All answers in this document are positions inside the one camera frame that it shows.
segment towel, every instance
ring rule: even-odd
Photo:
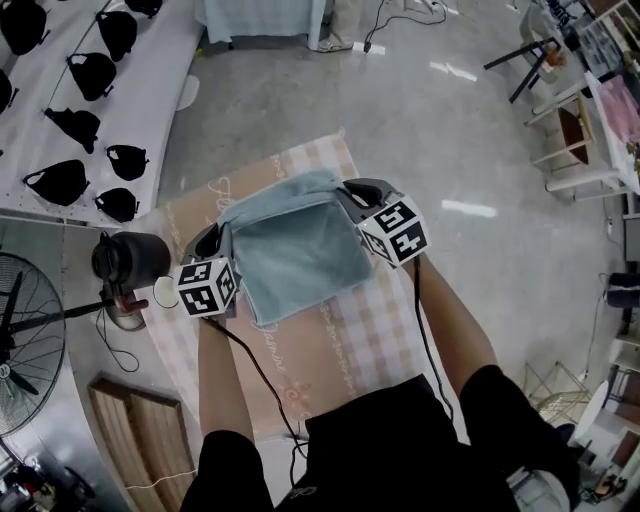
[[[273,324],[372,276],[328,170],[282,181],[229,207],[242,287],[258,327]]]

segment plaid tablecloth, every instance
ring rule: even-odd
[[[189,241],[234,201],[276,181],[322,168],[343,179],[358,177],[342,133],[212,180],[142,217],[131,229],[161,236],[177,264]],[[251,347],[293,421],[422,373],[424,348],[398,271],[381,260],[373,265],[371,281],[262,329],[252,323],[247,303],[239,297],[238,316],[227,327]],[[144,311],[149,332],[183,402],[197,419],[199,324],[179,307],[157,305],[151,288],[137,294],[149,300]],[[243,350],[236,346],[233,350],[256,435],[282,432],[275,400]]]

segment black bag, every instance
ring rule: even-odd
[[[96,14],[98,27],[111,60],[119,62],[125,53],[131,53],[138,37],[138,22],[128,12],[100,12]]]
[[[0,29],[11,51],[16,55],[29,53],[51,33],[44,33],[47,11],[35,0],[12,0],[0,7]]]
[[[153,18],[160,7],[162,7],[162,0],[124,0],[127,7],[133,12],[141,12],[149,16],[149,19]]]
[[[134,146],[109,146],[107,157],[111,160],[113,171],[125,181],[137,180],[144,174],[147,150]]]
[[[74,57],[85,57],[82,63],[74,63]],[[109,95],[116,77],[116,65],[102,53],[74,53],[67,57],[69,70],[87,101],[96,101]]]
[[[135,217],[140,204],[126,188],[107,190],[95,198],[96,207],[118,222],[129,222]]]
[[[29,183],[35,176],[40,176],[40,179]],[[75,203],[89,186],[84,175],[84,164],[80,160],[52,165],[25,176],[22,182],[43,199],[60,206]]]
[[[87,153],[93,153],[93,143],[98,140],[96,133],[100,128],[100,119],[91,112],[85,110],[72,112],[70,109],[56,112],[48,108],[44,111],[44,115],[69,137],[79,142]]]
[[[11,107],[19,90],[13,88],[5,72],[0,69],[0,114]]]

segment person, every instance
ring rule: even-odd
[[[444,278],[424,253],[419,258],[422,307],[471,445],[458,442],[419,376],[307,420],[306,473],[275,510],[518,510],[507,479],[520,468],[553,475],[575,507],[578,465],[568,447],[502,373],[486,334]],[[414,262],[404,268],[413,279]],[[209,334],[214,339],[201,335],[199,347],[206,437],[181,510],[274,510],[229,341]]]

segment table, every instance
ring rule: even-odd
[[[610,121],[607,119],[607,113],[600,93],[601,85],[601,82],[590,71],[587,71],[582,80],[579,80],[565,91],[557,94],[551,101],[534,109],[534,113],[537,115],[525,123],[525,125],[529,125],[537,121],[557,105],[566,103],[584,87],[588,87],[593,95],[593,103],[604,132],[606,149],[608,151],[607,161],[603,161],[604,166],[599,168],[585,169],[572,176],[549,179],[546,183],[546,189],[549,192],[600,181],[606,183],[611,190],[604,193],[575,194],[575,200],[600,198],[625,194],[627,192],[640,194],[640,182],[638,181],[638,174],[635,171],[634,158],[628,154],[626,144],[618,138],[611,127]]]
[[[214,224],[229,205],[288,177],[322,168],[342,179],[358,177],[342,133],[211,180],[137,219],[131,229],[162,237],[176,265],[193,237]],[[372,280],[264,328],[252,322],[249,306],[239,296],[238,316],[227,327],[250,346],[291,421],[304,421],[424,371],[424,346],[401,274],[381,260],[372,263]],[[151,287],[136,295],[149,301],[143,312],[148,331],[183,403],[199,418],[199,324],[179,308],[157,305]],[[269,390],[244,351],[235,344],[232,350],[256,437],[283,433]]]
[[[195,18],[207,27],[209,43],[231,43],[233,36],[308,34],[318,48],[326,0],[196,0]]]

